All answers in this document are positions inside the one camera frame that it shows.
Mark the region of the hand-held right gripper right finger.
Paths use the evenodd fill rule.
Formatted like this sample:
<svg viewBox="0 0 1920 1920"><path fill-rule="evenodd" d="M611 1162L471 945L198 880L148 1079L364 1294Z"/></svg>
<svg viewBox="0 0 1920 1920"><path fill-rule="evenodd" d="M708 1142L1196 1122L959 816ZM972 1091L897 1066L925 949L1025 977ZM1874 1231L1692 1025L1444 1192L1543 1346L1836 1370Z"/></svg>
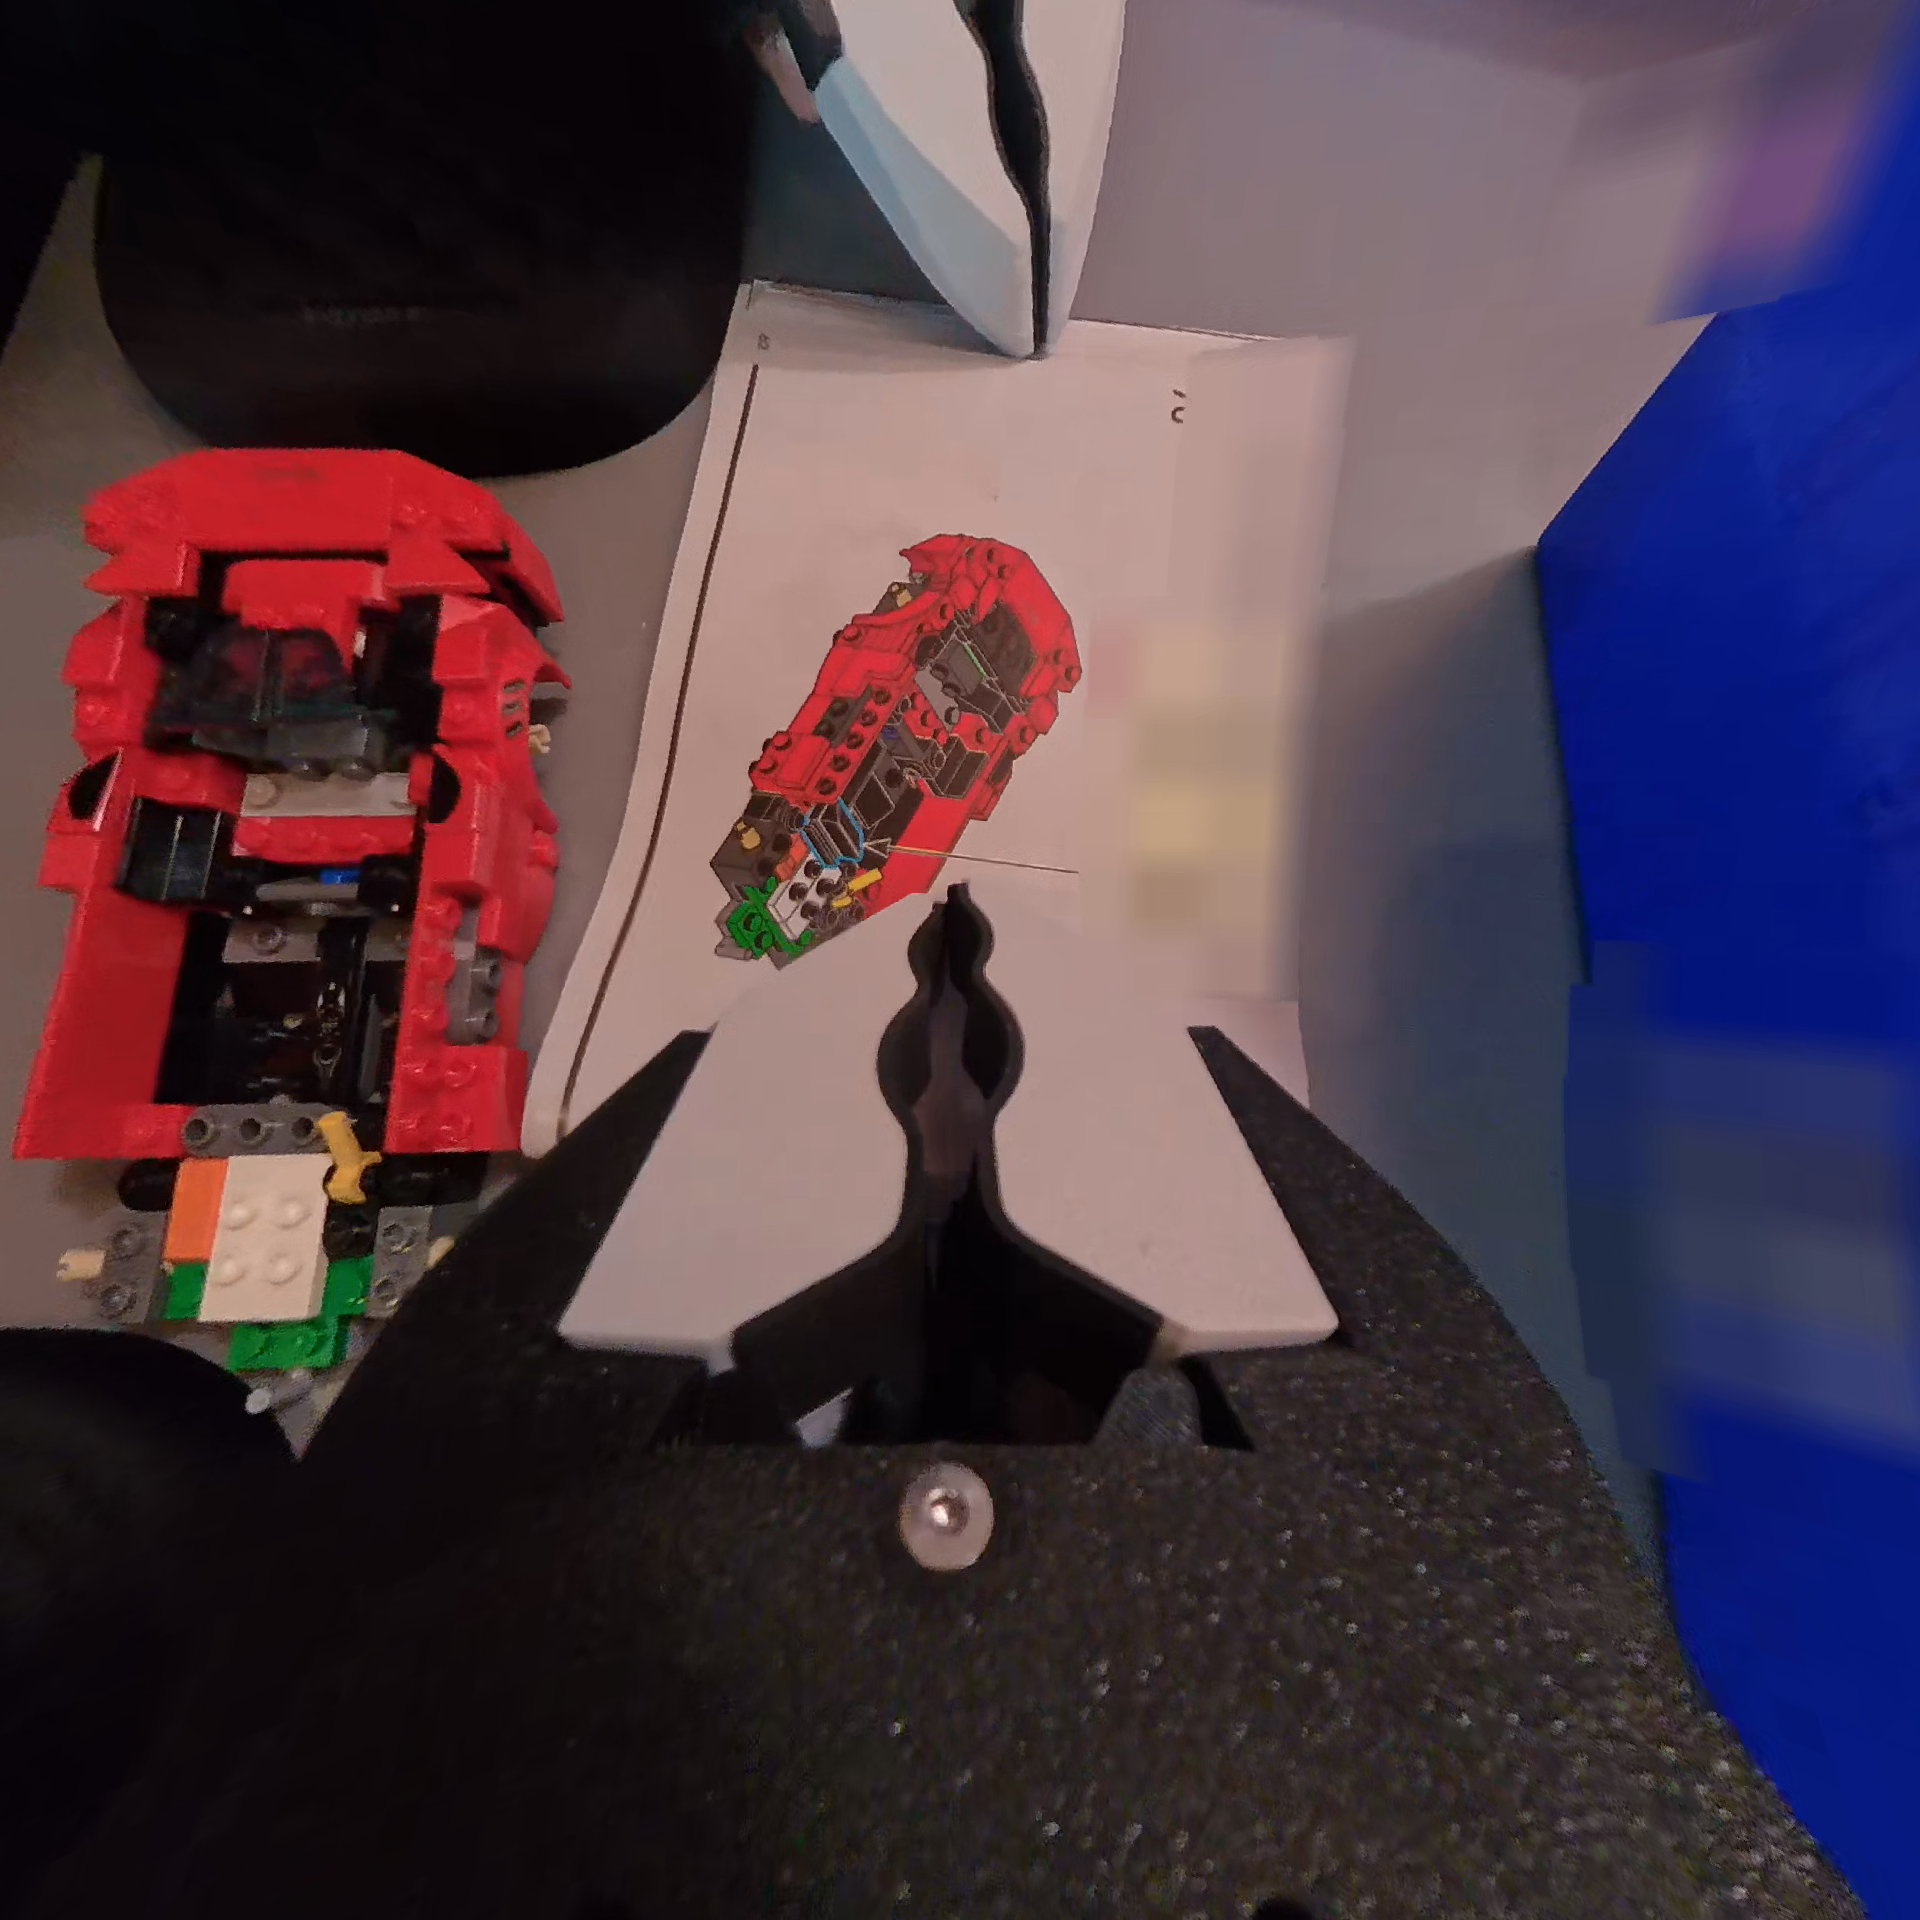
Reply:
<svg viewBox="0 0 1920 1920"><path fill-rule="evenodd" d="M1331 1339L1337 1311L1164 973L1011 880L956 882L954 911L1003 1046L975 1082L1006 1226L1151 1315L1164 1354Z"/></svg>

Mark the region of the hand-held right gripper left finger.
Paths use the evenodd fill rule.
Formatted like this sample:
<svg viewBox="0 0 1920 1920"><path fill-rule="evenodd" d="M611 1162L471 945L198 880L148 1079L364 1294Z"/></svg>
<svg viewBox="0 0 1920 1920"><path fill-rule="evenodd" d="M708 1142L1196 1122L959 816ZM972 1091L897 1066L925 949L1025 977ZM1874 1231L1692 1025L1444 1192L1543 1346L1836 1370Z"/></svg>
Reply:
<svg viewBox="0 0 1920 1920"><path fill-rule="evenodd" d="M917 1358L914 1096L879 1054L938 977L942 912L887 907L723 1014L559 1320L571 1346L755 1376Z"/></svg>

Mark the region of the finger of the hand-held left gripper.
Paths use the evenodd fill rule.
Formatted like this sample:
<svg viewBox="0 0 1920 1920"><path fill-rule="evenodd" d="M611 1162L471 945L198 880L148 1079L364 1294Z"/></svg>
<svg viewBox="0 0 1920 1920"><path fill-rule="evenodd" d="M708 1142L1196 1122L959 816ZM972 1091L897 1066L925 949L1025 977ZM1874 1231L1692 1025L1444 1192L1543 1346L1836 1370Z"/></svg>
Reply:
<svg viewBox="0 0 1920 1920"><path fill-rule="evenodd" d="M1031 230L1035 355L1062 338L1086 265L1122 39L1122 3L1013 3L1002 27L1002 130Z"/></svg>
<svg viewBox="0 0 1920 1920"><path fill-rule="evenodd" d="M1047 126L1020 3L836 3L813 103L927 285L996 353L1047 319Z"/></svg>

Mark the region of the lego instruction booklet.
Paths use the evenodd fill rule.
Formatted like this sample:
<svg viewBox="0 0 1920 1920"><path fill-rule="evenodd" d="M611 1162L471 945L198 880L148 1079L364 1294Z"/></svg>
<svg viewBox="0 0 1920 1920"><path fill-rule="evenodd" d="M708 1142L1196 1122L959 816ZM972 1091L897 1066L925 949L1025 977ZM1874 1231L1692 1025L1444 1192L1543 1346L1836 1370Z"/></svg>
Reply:
<svg viewBox="0 0 1920 1920"><path fill-rule="evenodd" d="M1292 1094L1302 761L1353 345L740 296L621 834L524 1110L892 903L995 882Z"/></svg>

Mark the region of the red lego car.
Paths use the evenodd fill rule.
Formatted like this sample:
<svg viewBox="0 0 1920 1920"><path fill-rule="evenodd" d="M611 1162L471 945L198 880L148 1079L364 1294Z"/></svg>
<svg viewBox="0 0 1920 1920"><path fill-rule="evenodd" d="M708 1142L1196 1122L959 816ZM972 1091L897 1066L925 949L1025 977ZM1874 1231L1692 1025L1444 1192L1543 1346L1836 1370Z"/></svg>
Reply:
<svg viewBox="0 0 1920 1920"><path fill-rule="evenodd" d="M106 611L39 862L71 912L14 1152L115 1168L59 1262L99 1322L323 1376L518 1146L559 594L489 493L399 451L189 451L85 538Z"/></svg>

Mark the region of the blue plastic bin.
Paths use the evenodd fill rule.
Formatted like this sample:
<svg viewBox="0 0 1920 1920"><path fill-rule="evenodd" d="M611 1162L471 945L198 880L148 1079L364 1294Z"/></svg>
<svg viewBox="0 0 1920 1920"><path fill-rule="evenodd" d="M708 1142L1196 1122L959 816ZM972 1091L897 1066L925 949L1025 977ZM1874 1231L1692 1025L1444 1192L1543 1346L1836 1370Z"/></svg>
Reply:
<svg viewBox="0 0 1920 1920"><path fill-rule="evenodd" d="M1715 315L1538 543L1570 1256L1694 1667L1915 1915L1915 6L1746 101Z"/></svg>

